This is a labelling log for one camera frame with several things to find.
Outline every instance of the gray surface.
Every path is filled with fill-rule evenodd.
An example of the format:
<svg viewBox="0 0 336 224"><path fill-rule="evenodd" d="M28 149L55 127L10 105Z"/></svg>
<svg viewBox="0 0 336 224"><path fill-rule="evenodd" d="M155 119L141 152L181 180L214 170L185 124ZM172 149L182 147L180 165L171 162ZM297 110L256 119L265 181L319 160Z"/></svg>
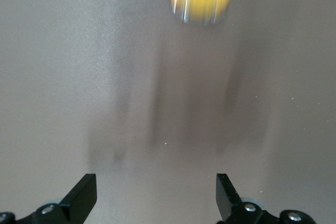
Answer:
<svg viewBox="0 0 336 224"><path fill-rule="evenodd" d="M89 223L215 223L215 175L333 223L336 0L0 0L0 209L97 173Z"/></svg>

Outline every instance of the black bracket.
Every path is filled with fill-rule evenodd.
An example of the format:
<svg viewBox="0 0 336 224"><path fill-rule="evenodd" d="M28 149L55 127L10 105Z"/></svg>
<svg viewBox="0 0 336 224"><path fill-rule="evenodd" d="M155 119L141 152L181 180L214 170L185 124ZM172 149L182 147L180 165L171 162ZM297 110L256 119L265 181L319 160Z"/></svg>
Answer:
<svg viewBox="0 0 336 224"><path fill-rule="evenodd" d="M1 212L0 224L83 224L96 201L96 175L86 174L59 204L44 205L20 220Z"/></svg>
<svg viewBox="0 0 336 224"><path fill-rule="evenodd" d="M217 174L216 201L223 219L218 224L316 224L301 211L285 210L277 218L255 203L243 202L226 174Z"/></svg>

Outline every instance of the metal bolt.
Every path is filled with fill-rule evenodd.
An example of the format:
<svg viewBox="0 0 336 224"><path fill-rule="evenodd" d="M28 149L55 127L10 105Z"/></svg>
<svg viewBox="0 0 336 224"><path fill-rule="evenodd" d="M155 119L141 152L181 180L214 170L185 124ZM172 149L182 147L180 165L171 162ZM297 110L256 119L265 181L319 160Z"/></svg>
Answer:
<svg viewBox="0 0 336 224"><path fill-rule="evenodd" d="M45 208L41 211L41 213L42 213L43 215L45 215L45 214L51 212L51 211L53 210L53 208L54 208L53 205L49 205L48 207L45 207Z"/></svg>
<svg viewBox="0 0 336 224"><path fill-rule="evenodd" d="M245 209L249 212L254 212L256 210L256 207L253 204L248 203L245 205Z"/></svg>
<svg viewBox="0 0 336 224"><path fill-rule="evenodd" d="M291 219L293 221L300 221L301 220L301 217L296 212L288 213L288 217L289 217L289 219Z"/></svg>
<svg viewBox="0 0 336 224"><path fill-rule="evenodd" d="M0 222L4 221L6 219L6 217L7 217L6 214L2 214L0 216Z"/></svg>

